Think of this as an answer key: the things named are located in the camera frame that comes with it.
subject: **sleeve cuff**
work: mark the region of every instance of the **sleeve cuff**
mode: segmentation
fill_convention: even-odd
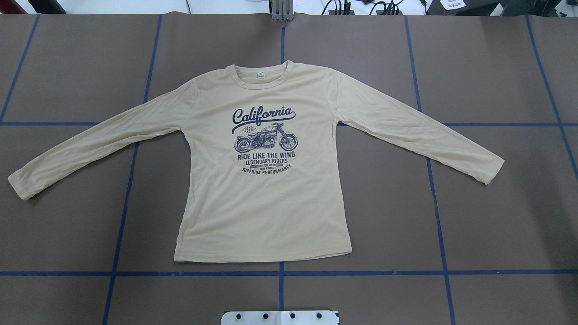
[[[490,169],[490,172],[488,173],[487,177],[484,177],[483,180],[481,180],[484,184],[489,185],[490,182],[494,179],[494,177],[496,177],[496,175],[498,174],[498,172],[500,171],[500,169],[502,169],[502,165],[504,163],[504,159],[501,159],[500,157],[497,156],[497,159],[494,161],[494,163],[492,164],[492,168]]]
[[[18,196],[22,200],[26,201],[32,196],[34,196],[34,194],[32,194],[29,190],[26,189],[26,187],[22,184],[21,180],[19,179],[17,173],[18,172],[16,171],[12,173],[12,175],[8,176],[8,182],[10,182],[10,185],[12,185],[14,191],[16,191],[16,194],[18,194]]]

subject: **graphic print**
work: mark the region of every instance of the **graphic print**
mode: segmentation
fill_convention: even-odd
[[[296,116],[291,108],[282,106],[278,110],[265,110],[263,106],[255,107],[244,114],[243,109],[233,113],[234,128],[231,133],[243,127],[246,135],[238,135],[233,148],[237,151],[237,160],[243,164],[242,172],[251,175],[273,175],[291,168],[291,160],[295,158],[293,151],[298,144],[295,134],[285,132],[284,125],[278,121],[292,120]],[[254,132],[267,122],[273,122],[261,131]],[[278,152],[274,152],[279,141]]]
[[[249,152],[253,149],[271,149],[275,146],[278,134],[281,134],[279,146],[283,150],[292,151],[297,147],[297,137],[293,133],[285,133],[283,131],[283,123],[275,122],[261,130],[261,132],[238,136],[234,148],[240,153]]]

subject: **motorcycle graphic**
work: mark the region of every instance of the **motorcycle graphic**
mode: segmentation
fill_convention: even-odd
[[[234,148],[240,153],[249,152],[253,149],[271,149],[275,147],[279,133],[281,133],[279,146],[283,150],[292,151],[297,147],[297,137],[293,133],[285,133],[283,131],[283,123],[273,123],[261,130],[261,132],[238,136]]]

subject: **white label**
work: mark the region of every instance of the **white label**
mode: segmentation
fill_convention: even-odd
[[[464,0],[440,0],[440,2],[446,10],[453,10],[466,6]]]

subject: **crew neckline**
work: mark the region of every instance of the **crew neckline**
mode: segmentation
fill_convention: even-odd
[[[251,89],[251,90],[260,90],[260,89],[267,89],[267,88],[272,88],[275,86],[278,86],[282,83],[284,83],[285,81],[287,81],[287,79],[289,79],[289,77],[291,76],[291,72],[293,70],[293,65],[294,63],[292,61],[285,61],[281,64],[278,65],[274,65],[272,67],[262,67],[262,68],[247,68],[247,67],[239,67],[238,65],[230,65],[227,67],[227,70],[229,70],[229,74],[231,75],[231,78],[233,79],[233,81],[240,87],[243,87],[245,89]],[[239,77],[239,72],[243,71],[243,72],[247,72],[247,71],[257,71],[257,72],[267,72],[267,71],[275,71],[275,70],[284,70],[283,74],[270,82],[267,83],[248,83],[243,81],[240,77]]]

